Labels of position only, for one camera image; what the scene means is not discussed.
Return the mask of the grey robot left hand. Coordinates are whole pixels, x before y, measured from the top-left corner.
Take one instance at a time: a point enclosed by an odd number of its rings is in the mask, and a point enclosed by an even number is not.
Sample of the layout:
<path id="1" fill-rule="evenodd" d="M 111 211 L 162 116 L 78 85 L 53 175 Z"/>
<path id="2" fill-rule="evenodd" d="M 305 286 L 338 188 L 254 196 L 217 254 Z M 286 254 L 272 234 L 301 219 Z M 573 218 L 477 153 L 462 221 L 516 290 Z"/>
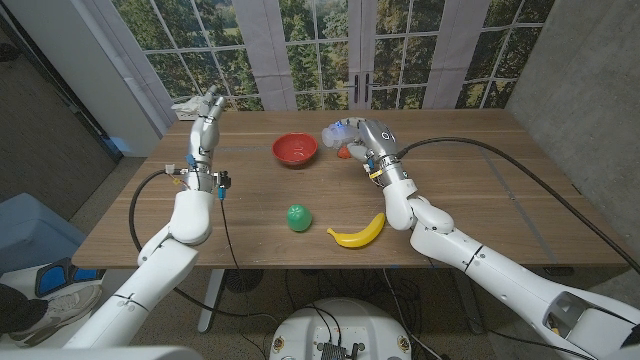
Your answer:
<path id="1" fill-rule="evenodd" d="M 188 172 L 185 175 L 191 190 L 210 192 L 214 185 L 212 158 L 219 143 L 219 120 L 226 106 L 226 98 L 212 85 L 205 93 L 189 135 L 187 155 Z"/>

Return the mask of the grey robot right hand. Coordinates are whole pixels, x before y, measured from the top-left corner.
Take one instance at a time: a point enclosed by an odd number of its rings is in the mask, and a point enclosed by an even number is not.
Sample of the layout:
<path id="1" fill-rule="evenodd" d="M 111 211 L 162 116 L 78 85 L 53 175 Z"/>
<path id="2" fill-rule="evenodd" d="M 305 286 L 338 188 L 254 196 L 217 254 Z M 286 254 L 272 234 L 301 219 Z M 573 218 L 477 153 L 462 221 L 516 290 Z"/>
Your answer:
<path id="1" fill-rule="evenodd" d="M 408 179 L 399 159 L 399 148 L 391 129 L 376 119 L 349 117 L 324 128 L 326 147 L 346 147 L 360 161 L 369 178 L 380 187 Z"/>

